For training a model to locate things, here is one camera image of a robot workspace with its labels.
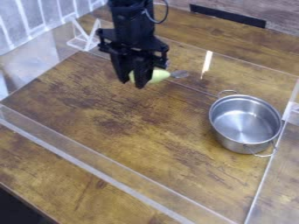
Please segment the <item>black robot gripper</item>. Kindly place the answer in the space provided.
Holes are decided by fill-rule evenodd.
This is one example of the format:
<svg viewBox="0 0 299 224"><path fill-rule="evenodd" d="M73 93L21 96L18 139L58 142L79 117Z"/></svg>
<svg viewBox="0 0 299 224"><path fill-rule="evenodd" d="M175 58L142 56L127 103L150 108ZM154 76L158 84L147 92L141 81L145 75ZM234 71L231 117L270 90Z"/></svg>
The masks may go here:
<svg viewBox="0 0 299 224"><path fill-rule="evenodd" d="M155 36L154 0L107 0L114 28L98 29L99 50L110 54L117 77L130 81L134 70L135 87L142 89L153 79L154 66L167 68L170 46Z"/></svg>

